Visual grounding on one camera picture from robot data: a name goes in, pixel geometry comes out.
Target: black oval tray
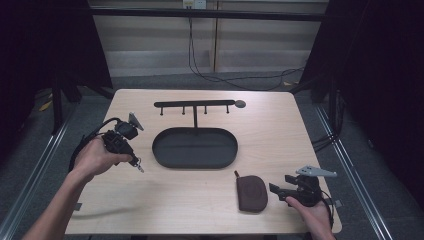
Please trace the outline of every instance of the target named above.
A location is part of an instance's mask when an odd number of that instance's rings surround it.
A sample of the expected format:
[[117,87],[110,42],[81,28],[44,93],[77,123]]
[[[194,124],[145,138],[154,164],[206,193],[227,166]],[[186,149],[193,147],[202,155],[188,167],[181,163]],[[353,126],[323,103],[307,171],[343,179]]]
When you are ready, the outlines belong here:
[[156,161],[168,168],[219,169],[237,155],[237,139],[221,128],[168,128],[152,144]]

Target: wooden table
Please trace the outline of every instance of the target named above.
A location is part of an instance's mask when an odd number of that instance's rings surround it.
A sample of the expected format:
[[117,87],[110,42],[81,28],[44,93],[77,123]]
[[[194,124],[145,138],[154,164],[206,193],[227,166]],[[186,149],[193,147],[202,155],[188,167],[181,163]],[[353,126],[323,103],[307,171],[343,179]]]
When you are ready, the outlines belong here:
[[[176,170],[161,166],[152,143],[163,130],[193,127],[192,109],[153,106],[159,101],[222,100],[246,102],[245,108],[208,107],[199,111],[199,127],[217,127],[237,138],[235,161],[218,170]],[[144,127],[130,141],[145,173],[119,164],[84,189],[67,234],[284,234],[306,228],[298,213],[268,192],[268,206],[259,214],[238,209],[236,177],[256,175],[266,187],[296,189],[284,175],[296,176],[305,165],[319,167],[294,97],[290,93],[246,91],[119,90],[105,119],[128,120],[134,112]],[[113,129],[113,124],[104,130]],[[321,188],[329,192],[324,178]],[[335,213],[334,232],[341,230]]]

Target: brown leather pouch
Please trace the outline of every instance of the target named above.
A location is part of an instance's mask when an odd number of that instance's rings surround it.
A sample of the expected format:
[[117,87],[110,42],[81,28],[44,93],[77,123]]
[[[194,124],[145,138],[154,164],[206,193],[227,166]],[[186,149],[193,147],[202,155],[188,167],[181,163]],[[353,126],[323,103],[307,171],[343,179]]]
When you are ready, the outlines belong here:
[[240,177],[237,171],[237,196],[240,211],[259,213],[268,204],[268,194],[264,181],[258,176]]

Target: electrical cable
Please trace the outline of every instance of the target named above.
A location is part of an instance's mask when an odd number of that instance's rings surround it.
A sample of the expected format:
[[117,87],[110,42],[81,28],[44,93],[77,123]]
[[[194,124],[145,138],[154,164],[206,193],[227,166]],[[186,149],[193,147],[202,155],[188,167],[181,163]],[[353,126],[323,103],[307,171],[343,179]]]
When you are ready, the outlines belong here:
[[323,197],[321,197],[321,200],[324,202],[325,208],[327,208],[328,211],[328,218],[330,220],[330,227],[331,229],[333,229],[333,225],[334,225],[334,203],[333,200],[331,199],[331,197],[324,191],[321,191],[322,193],[324,193],[327,198],[330,200],[330,204],[331,204],[331,210],[330,210],[330,206],[327,203],[327,201],[325,201],[325,199]]
[[342,126],[343,126],[343,119],[344,119],[344,110],[345,110],[345,102],[343,101],[343,99],[340,96],[340,93],[337,92],[337,107],[336,107],[336,115],[337,115],[337,120],[336,120],[336,126],[334,131],[328,135],[328,136],[324,136],[321,137],[317,140],[312,141],[312,145],[314,147],[314,151],[315,153],[321,151],[322,149],[326,148],[328,145],[332,144],[334,141],[336,141],[342,131]]
[[[210,81],[210,82],[225,82],[229,85],[232,85],[234,87],[237,88],[241,88],[243,90],[248,90],[248,91],[271,91],[274,90],[278,87],[281,86],[281,84],[283,83],[283,77],[287,76],[289,74],[298,72],[298,71],[303,71],[304,67],[301,68],[297,68],[297,69],[287,69],[285,71],[283,71],[281,74],[278,75],[273,75],[273,76],[259,76],[259,77],[237,77],[237,78],[228,78],[228,79],[223,79],[223,78],[219,78],[219,77],[215,77],[215,76],[206,76],[204,74],[202,74],[199,71],[199,68],[197,67],[197,62],[196,62],[196,58],[195,58],[195,51],[194,51],[194,41],[193,41],[193,23],[192,23],[192,19],[189,18],[189,25],[190,25],[190,33],[189,33],[189,67],[190,70],[196,75],[199,76],[201,78],[203,78],[204,80]],[[235,81],[235,80],[243,80],[243,79],[273,79],[273,78],[280,78],[280,80],[278,81],[278,83],[270,88],[266,88],[266,89],[252,89],[252,88],[247,88],[247,87],[243,87],[237,84],[232,83],[231,81]]]
[[122,122],[122,120],[117,118],[117,117],[110,118],[110,119],[106,120],[105,122],[103,122],[100,126],[98,126],[88,136],[85,136],[85,135],[82,136],[80,143],[78,144],[78,146],[75,148],[74,152],[72,153],[71,161],[69,161],[68,172],[70,172],[74,168],[75,159],[77,158],[78,153],[85,147],[85,145],[87,145],[91,140],[93,140],[96,136],[99,135],[99,131],[104,126],[106,126],[108,123],[110,123],[112,121],[116,121],[117,123]]

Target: wall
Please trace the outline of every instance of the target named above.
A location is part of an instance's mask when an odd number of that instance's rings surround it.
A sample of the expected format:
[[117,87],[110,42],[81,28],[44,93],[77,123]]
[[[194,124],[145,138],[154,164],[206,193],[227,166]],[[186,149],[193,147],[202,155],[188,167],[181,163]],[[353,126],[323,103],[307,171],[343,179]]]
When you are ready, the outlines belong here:
[[[91,0],[90,4],[182,8],[182,0]],[[324,13],[326,6],[326,0],[207,1],[207,9],[233,11]],[[94,18],[112,77],[191,72],[187,18]],[[193,19],[196,64],[201,72],[282,71],[302,67],[319,25],[316,22]]]

